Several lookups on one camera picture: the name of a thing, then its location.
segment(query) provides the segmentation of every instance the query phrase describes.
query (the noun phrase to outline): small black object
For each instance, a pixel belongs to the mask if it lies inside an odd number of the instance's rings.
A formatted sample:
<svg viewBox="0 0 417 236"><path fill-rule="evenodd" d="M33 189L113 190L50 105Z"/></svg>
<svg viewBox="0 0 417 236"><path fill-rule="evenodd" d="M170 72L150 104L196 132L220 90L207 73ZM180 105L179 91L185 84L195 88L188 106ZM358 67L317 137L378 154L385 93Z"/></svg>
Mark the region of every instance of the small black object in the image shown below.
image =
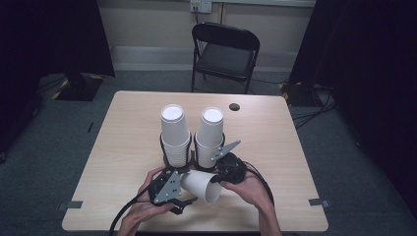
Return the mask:
<svg viewBox="0 0 417 236"><path fill-rule="evenodd" d="M239 184L245 179L248 167L243 161L232 152L219 159L215 164L218 175L215 175L211 182L227 181L232 184Z"/></svg>
<svg viewBox="0 0 417 236"><path fill-rule="evenodd" d="M240 109L240 105L237 104L237 103L231 103L229 105L229 109L232 110L232 111L238 111Z"/></svg>

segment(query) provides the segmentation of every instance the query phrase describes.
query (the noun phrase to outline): metal bracket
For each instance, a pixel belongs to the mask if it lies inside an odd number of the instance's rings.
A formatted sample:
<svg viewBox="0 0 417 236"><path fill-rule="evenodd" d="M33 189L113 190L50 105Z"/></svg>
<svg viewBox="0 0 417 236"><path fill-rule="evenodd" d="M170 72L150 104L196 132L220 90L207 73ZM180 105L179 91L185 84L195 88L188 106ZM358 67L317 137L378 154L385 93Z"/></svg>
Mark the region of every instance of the metal bracket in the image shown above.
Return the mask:
<svg viewBox="0 0 417 236"><path fill-rule="evenodd" d="M225 155L227 155L228 153L230 153L231 150L233 150L234 148L236 148L236 146L238 146L241 143L240 140L237 140L229 145L223 146L223 147L219 147L218 151L216 153L216 155L214 157L211 158L211 160L219 160L222 157L224 157Z"/></svg>
<svg viewBox="0 0 417 236"><path fill-rule="evenodd" d="M153 202L155 204L159 204L168 200L176 199L179 196L181 196L180 173L178 170L175 170Z"/></svg>

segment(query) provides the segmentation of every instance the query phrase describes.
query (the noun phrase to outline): white wall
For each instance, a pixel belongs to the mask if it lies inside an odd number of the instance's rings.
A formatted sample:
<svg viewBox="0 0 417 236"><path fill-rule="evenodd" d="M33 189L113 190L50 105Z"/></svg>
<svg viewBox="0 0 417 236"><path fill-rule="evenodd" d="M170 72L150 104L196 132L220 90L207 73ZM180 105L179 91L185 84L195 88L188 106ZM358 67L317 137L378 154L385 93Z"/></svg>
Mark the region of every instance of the white wall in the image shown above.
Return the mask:
<svg viewBox="0 0 417 236"><path fill-rule="evenodd" d="M188 1L98 0L110 45L192 48L196 23ZM261 52L297 52L313 8L213 3L200 22L220 21L252 31Z"/></svg>

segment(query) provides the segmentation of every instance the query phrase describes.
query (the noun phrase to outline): hand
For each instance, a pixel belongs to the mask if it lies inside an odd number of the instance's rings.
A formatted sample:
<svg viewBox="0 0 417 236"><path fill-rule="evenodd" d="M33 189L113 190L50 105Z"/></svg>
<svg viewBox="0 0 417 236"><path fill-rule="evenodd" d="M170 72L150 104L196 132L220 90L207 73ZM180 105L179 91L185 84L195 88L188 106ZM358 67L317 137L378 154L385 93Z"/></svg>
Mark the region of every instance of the hand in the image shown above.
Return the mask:
<svg viewBox="0 0 417 236"><path fill-rule="evenodd" d="M151 170L147 178L145 179L144 184L139 188L138 193L140 193L144 188L146 188L150 182L153 180L153 176L162 171L165 167L161 166L154 170ZM138 198L138 202L130 208L129 212L122 220L122 225L119 229L119 236L125 235L135 235L138 230L139 225L142 222L150 220L152 217L158 214L167 213L175 205L173 203L168 203L162 206L155 206L149 201L149 193L146 191L143 195Z"/></svg>
<svg viewBox="0 0 417 236"><path fill-rule="evenodd" d="M246 171L245 179L239 184L232 184L226 181L220 183L223 188L238 194L246 203L254 205L256 208L270 204L270 199L264 185L258 177Z"/></svg>
<svg viewBox="0 0 417 236"><path fill-rule="evenodd" d="M245 179L239 184L222 181L223 188L238 194L246 203L254 205L259 212L261 236L281 236L275 207L269 199L267 190L258 177L246 171Z"/></svg>

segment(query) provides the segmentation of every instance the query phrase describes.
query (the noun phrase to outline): black curtain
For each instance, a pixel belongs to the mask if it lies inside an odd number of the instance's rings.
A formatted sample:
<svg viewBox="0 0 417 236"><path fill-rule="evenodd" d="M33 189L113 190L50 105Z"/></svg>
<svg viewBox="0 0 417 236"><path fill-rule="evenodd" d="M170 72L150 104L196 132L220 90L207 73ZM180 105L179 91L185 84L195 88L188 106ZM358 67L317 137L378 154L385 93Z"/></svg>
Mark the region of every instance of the black curtain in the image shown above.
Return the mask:
<svg viewBox="0 0 417 236"><path fill-rule="evenodd" d="M41 77L85 72L114 77L95 0L0 2L0 150Z"/></svg>
<svg viewBox="0 0 417 236"><path fill-rule="evenodd" d="M417 216L415 9L411 0L317 0L290 82L334 88L361 148Z"/></svg>

